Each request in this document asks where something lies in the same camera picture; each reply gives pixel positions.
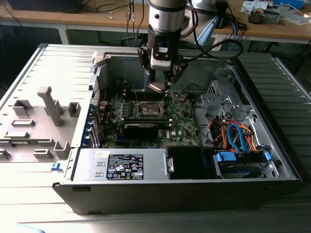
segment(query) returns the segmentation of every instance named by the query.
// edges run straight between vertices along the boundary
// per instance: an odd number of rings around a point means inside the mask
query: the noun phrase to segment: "gray surface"
[[[106,151],[105,156],[96,157],[98,151]],[[165,149],[81,149],[73,180],[108,181],[106,173],[110,154],[143,154],[144,180],[168,180]],[[98,163],[105,163],[105,166],[98,166]],[[104,176],[96,177],[96,173],[104,173]]]

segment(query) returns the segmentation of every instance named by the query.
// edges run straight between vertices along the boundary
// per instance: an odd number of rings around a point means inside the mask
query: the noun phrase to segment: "wire bundle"
[[[256,149],[255,143],[254,143],[254,135],[253,132],[247,128],[245,125],[240,124],[239,122],[232,120],[232,119],[226,119],[223,120],[222,122],[216,121],[215,119],[212,119],[210,124],[208,125],[208,129],[211,130],[211,128],[213,127],[213,124],[217,124],[217,123],[221,123],[221,133],[213,140],[213,143],[216,147],[218,147],[219,149],[223,149],[223,150],[229,150],[232,152],[239,152],[237,151],[237,147],[236,144],[234,144],[235,146],[233,146],[231,143],[229,142],[229,137],[230,137],[230,133],[228,132],[228,128],[230,125],[236,125],[238,127],[240,127],[243,130],[243,137],[247,142],[247,146],[248,149],[250,151],[258,151]],[[236,138],[233,140],[233,143],[237,143],[237,141],[239,140],[238,135],[236,136]]]

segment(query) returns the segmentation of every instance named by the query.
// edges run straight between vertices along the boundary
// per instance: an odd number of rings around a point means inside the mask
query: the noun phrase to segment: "power supply label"
[[[110,154],[106,174],[108,180],[143,180],[143,155]]]

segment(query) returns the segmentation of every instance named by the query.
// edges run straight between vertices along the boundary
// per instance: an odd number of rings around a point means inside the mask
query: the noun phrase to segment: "desk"
[[[247,24],[247,30],[243,36],[243,40],[257,40],[257,41],[272,41],[272,42],[285,42],[285,43],[300,43],[306,44],[311,39],[311,25],[297,26],[284,19],[281,19],[279,24],[262,24],[254,25],[248,23],[248,14],[241,14],[241,6],[244,0],[230,0],[230,5],[233,14],[238,18],[239,22]],[[114,3],[113,0],[97,0],[96,4],[101,3]],[[68,29],[76,30],[92,30],[92,31],[110,31],[110,32],[125,32],[126,19],[125,10],[126,7],[113,11],[114,19],[108,19],[101,14],[90,13],[82,10],[78,14],[66,14],[59,12],[39,12],[39,11],[16,11],[5,1],[0,4],[0,22],[4,25],[19,26],[14,21],[12,16],[4,8],[3,4],[6,4],[8,10],[14,17],[25,27],[43,27],[43,28],[55,28],[59,31],[60,38],[63,44],[69,44],[69,38],[67,35]],[[127,0],[119,0],[112,6],[103,7],[102,10],[109,10],[117,6],[127,4]],[[140,32],[147,33],[148,30],[148,12],[149,7],[144,5],[145,19],[141,25]],[[303,11],[310,10],[311,7],[304,6]],[[142,16],[141,4],[135,5],[135,27],[138,26]],[[224,40],[232,34],[232,29],[227,26],[223,29],[215,29],[212,37],[215,38],[215,43]]]

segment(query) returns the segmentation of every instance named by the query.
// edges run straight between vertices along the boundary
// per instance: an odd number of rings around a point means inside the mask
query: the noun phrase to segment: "black cable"
[[[114,3],[110,3],[110,4],[102,4],[102,5],[99,5],[98,7],[96,7],[96,12],[103,6],[112,6],[114,4],[116,4],[119,0],[116,0]]]
[[[118,7],[116,7],[116,8],[109,9],[109,10],[106,10],[106,11],[96,11],[96,12],[94,12],[94,11],[90,11],[90,10],[88,10],[87,8],[85,8],[84,5],[82,6],[83,9],[85,9],[86,11],[91,12],[91,13],[105,13],[105,12],[114,11],[114,10],[117,10],[117,9],[119,9],[119,8],[122,8],[122,7],[127,6],[127,5],[122,5],[122,6],[118,6]]]
[[[198,105],[198,102],[200,101],[201,97],[198,98],[198,100],[196,101],[195,105],[194,105],[194,109],[193,109],[193,112],[192,112],[192,120],[194,122],[194,114],[195,114],[195,109],[196,109],[196,106]]]
[[[136,36],[138,37],[138,34],[139,34],[139,30],[140,30],[140,27],[141,27],[141,24],[142,22],[144,21],[144,18],[145,18],[145,5],[144,5],[144,0],[141,1],[141,5],[142,5],[142,17],[141,17],[141,21],[138,25],[138,28],[137,28],[137,31],[136,31]]]
[[[184,87],[183,87],[183,89],[182,89],[182,92],[184,92],[184,91],[185,91],[185,88],[186,88],[187,86],[190,86],[190,85],[195,86],[195,87],[198,88],[201,92],[205,92],[205,91],[203,91],[203,90],[199,87],[199,85],[197,85],[197,84],[195,84],[195,83],[189,83],[189,84],[184,85]]]
[[[110,10],[106,10],[106,11],[98,11],[96,13],[105,13],[105,12],[108,12],[108,11],[114,11],[114,10],[117,10],[117,9],[125,7],[125,6],[127,6],[127,5],[118,6],[116,8],[113,8],[113,9],[110,9]]]
[[[129,23],[129,19],[126,21],[126,40],[127,40],[127,46],[130,47],[130,41],[128,40],[128,23]]]
[[[194,15],[195,15],[195,19],[196,19],[197,23],[199,23],[199,16],[198,16],[198,13],[196,12],[196,10],[195,10],[195,8],[194,8],[194,6],[193,6],[191,1],[189,2],[189,4],[190,4],[190,7],[191,7],[192,24],[194,25],[195,24],[195,22],[194,22]],[[199,45],[195,29],[193,30],[193,37],[194,37],[194,41],[195,41],[195,44],[198,47],[198,49],[200,51],[204,52],[204,49]]]
[[[213,55],[210,55],[208,52],[211,51],[213,48],[216,48],[217,46],[220,46],[222,44],[226,44],[226,43],[234,43],[236,45],[238,45],[240,47],[240,51],[233,55],[233,56],[230,56],[230,57],[216,57],[216,56],[213,56]],[[189,63],[189,62],[192,62],[204,55],[207,55],[209,58],[213,58],[213,59],[217,59],[217,60],[230,60],[230,59],[233,59],[233,58],[236,58],[238,56],[240,56],[241,54],[243,53],[243,45],[239,42],[239,41],[236,41],[236,40],[223,40],[223,41],[220,41],[216,44],[214,44],[212,47],[210,47],[209,49],[207,49],[206,51],[200,53],[199,55],[195,56],[195,57],[192,57],[190,59],[185,59],[185,62],[186,63]]]
[[[2,90],[8,91],[7,89],[5,89],[5,88],[4,88],[4,87],[2,87],[2,86],[0,86],[0,88],[1,88]]]
[[[8,8],[6,8],[5,1],[3,1],[3,5],[4,5],[6,11],[13,17],[13,19],[14,19],[21,27],[23,27],[23,25],[21,25],[21,23],[14,17],[14,15],[12,15],[12,13],[9,12]]]
[[[134,0],[133,0],[133,6],[132,6],[132,8],[133,8],[133,47],[135,47],[135,44],[136,44],[136,37],[135,37],[135,12],[134,12]]]
[[[187,3],[191,6],[191,9],[194,9],[191,0],[187,0]],[[197,20],[197,22],[192,26],[192,28],[189,31],[187,31],[185,34],[180,35],[180,38],[186,38],[187,36],[190,36],[194,32],[198,24],[199,20]]]
[[[200,128],[201,126],[208,126],[208,125],[207,125],[207,124],[199,125],[199,126],[197,127],[197,129]]]

